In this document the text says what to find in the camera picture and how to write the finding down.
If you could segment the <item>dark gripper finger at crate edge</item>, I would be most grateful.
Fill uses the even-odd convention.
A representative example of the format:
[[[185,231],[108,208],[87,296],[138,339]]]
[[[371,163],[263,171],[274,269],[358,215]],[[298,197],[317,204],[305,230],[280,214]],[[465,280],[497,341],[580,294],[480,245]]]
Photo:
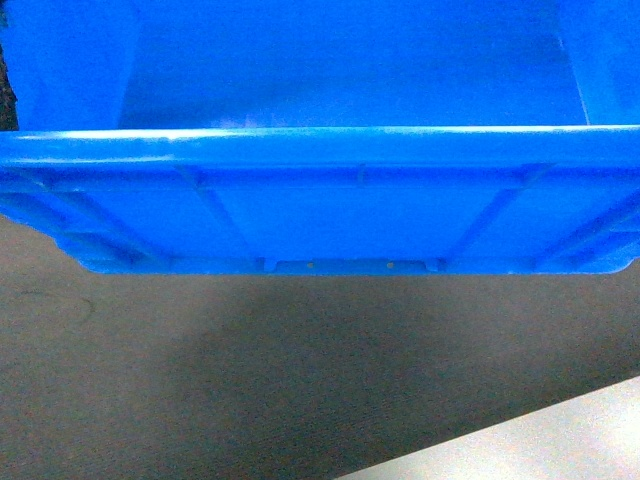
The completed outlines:
[[[2,131],[18,131],[19,120],[17,114],[17,97],[10,84],[8,68],[4,58],[3,48],[0,48],[1,94],[0,94],[0,124]]]

